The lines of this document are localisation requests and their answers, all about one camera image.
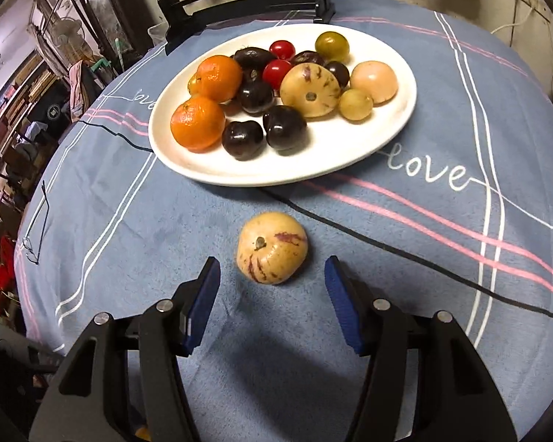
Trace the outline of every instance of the pink stripe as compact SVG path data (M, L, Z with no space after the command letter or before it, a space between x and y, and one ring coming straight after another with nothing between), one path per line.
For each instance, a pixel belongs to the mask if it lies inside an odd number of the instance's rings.
M434 231L429 230L427 227L424 227L422 224L418 224L416 221L412 221L411 219L408 219L407 217L404 217L398 213L394 213L393 211L389 211L387 209L384 209L380 206L376 206L374 204L365 203L363 201L359 201L358 199L351 198L349 196L345 196L343 194L331 191L329 189L324 188L323 186L319 186L315 183L311 183L311 181L304 181L306 186L310 186L313 189L316 189L322 193L324 193L327 196L330 196L333 199L337 199L338 201L341 201L346 204L350 204L351 206L356 206L358 208L364 209L366 211L369 211L371 213L375 213L384 217L388 217L390 219L393 219L398 222L402 222L403 224L415 229L416 231L420 231L420 233L426 234L426 236L432 237L432 239L437 240L441 244L444 244L448 246L449 248L454 249L455 251L460 252L461 254L464 254L468 257L470 257L473 260L479 261L481 263L487 264L489 267L495 267L496 269L503 271L508 274L512 274L517 277L522 277L524 279L528 279L531 281L534 281L541 286L544 286L545 288L549 289L549 291L553 292L553 285L549 283L549 281L543 279L540 276L537 276L536 274L530 273L528 271L522 270L522 269L516 269L514 267L507 266L505 264L502 264L500 262L493 261L491 259L487 259L475 252L473 252L471 249L467 249L464 246L461 246L450 239L447 239L444 236L441 236L438 233L435 233Z
M147 136L147 132L145 131L139 131L138 129L134 128L133 126L131 126L127 121L125 121L124 119L122 121L119 121L118 119L115 119L113 117L110 117L110 116L105 116L105 115L96 115L94 113L90 114L90 116L92 116L93 118L100 118L100 119L110 119L112 122L115 122L116 124L118 125L122 125L122 126L127 126L127 128L131 129L131 131L133 131L135 134L139 134L140 136Z
M423 34L427 34L427 35L438 36L438 37L443 38L445 40L450 40L454 43L460 43L462 46L465 46L466 48L468 48L468 49L470 49L470 50L472 50L476 53L487 56L488 58L493 59L494 61L497 61L500 64L504 64L505 66L509 66L510 68L518 71L519 73L523 74L524 76L528 76L528 74L526 74L524 72L524 70L522 70L522 68L520 68L519 66L516 66L516 64L512 63L511 61L508 61L506 58L502 58L501 56L495 55L494 53L491 53L487 50L484 50L483 48L479 48L478 46L474 46L470 43L457 41L454 38L450 38L450 37L447 38L447 36L444 34L444 32L439 32L439 31L436 31L436 30L428 29L428 28L421 28L419 26L404 25L402 23L397 23L396 21L387 20L386 18L375 18L375 17L368 17L368 16L342 17L342 18L337 18L336 21L357 21L357 22L366 22L366 23L387 23L388 25L399 26L401 28L405 28L407 30L414 31L416 33L423 33Z
M341 174L341 173L333 173L333 174L330 174L330 176L333 178L337 178L339 180L348 181L349 183L355 184L356 186L361 186L363 188L373 190L385 196L388 196L389 198L394 199L402 204L405 204L406 206L418 211L419 213L424 214L425 216L428 216L431 219L434 219L434 221L438 221L441 224L444 224L445 226L448 226L451 229L454 229L455 231L459 231L459 233L465 234L466 236L473 237L478 241L485 242L492 246L498 246L499 248L506 249L507 251L510 251L514 254L518 254L520 256L528 257L529 259L535 261L535 263L538 263L542 267L547 269L551 274L553 274L553 268L549 266L549 264L547 264L544 260L542 260L537 255L531 253L530 251L524 248L520 248L519 246L515 246L510 243L493 239L491 237L484 236L483 234L480 234L480 233L476 233L475 231L467 229L461 225L456 224L455 222L449 221L448 219L445 219L442 216L439 216L438 214L435 214L427 209L424 209L423 207L420 207L417 204L414 204L413 202L408 201L404 197L396 193L393 193L388 189L382 188L381 186L377 186L376 184L373 184L373 183L369 183L368 181L363 181L358 178L346 176L345 174Z
M20 246L16 246L15 248L15 266L18 265L20 268L21 268L21 283L19 284L19 287L21 288L21 295L22 297L24 298L25 300L25 304L27 305L27 309L29 311L28 313L28 319L29 320L25 320L26 323L31 323L31 326L32 327L29 327L29 329L33 329L35 331L35 333L33 334L32 332L31 333L28 333L28 338L31 339L31 338L35 338L35 339L38 339L39 338L39 327L37 326L37 321L36 321L36 318L35 318L35 310L33 309L33 305L31 304L31 298L29 297L29 288L28 288L28 283L27 283L27 273L25 272L25 264L24 264L24 261L22 260L22 245Z
M137 119L135 116L133 116L131 113L125 113L124 115L122 115L121 113L117 112L117 111L114 111L112 109L89 109L89 111L92 111L94 114L98 114L98 113L112 113L116 116L119 116L119 117L125 117L125 116L129 116L133 121L135 121L137 124L139 124L140 126L149 126L149 123L144 123L143 121L140 121L139 119Z

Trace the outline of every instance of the cabinet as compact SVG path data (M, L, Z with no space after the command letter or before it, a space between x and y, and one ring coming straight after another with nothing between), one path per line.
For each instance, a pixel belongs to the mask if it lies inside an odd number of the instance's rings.
M118 39L125 69L153 47L147 33L155 22L144 0L80 0L100 40L104 56L120 72L115 41Z

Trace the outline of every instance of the green tomato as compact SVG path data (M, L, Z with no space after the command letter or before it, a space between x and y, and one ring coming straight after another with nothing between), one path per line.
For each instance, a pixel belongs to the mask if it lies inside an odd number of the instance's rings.
M342 116L351 121L361 121L370 116L373 110L373 100L364 91L347 90L338 102Z
M317 37L316 51L326 61L344 62L350 54L348 40L336 32L325 32Z

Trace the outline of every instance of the fruit stem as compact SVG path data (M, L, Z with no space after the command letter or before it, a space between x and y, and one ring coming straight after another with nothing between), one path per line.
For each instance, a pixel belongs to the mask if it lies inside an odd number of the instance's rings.
M262 236L258 236L256 239L256 251L259 249L265 248L267 246L267 242L264 240Z

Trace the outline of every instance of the table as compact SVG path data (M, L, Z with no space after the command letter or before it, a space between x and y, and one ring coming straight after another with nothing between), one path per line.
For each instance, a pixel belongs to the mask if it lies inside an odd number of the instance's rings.
M39 265L20 245L15 259L29 333L65 352L95 313L140 313L213 255L222 286L202 346L180 361L202 438L343 440L366 361L345 345L324 287L335 254L406 312L451 311L522 436L553 399L553 106L482 29L396 1L335 4L332 24L376 36L413 69L418 101L397 138L335 174L268 192L187 180L148 152L167 82L230 38L307 20L222 25L168 57L155 48L84 116L142 149L78 123L46 169ZM269 210L293 215L312 248L277 287L248 282L233 260L243 223ZM44 218L37 192L23 222L37 245ZM408 378L408 399L414 391ZM398 435L410 428L404 415Z

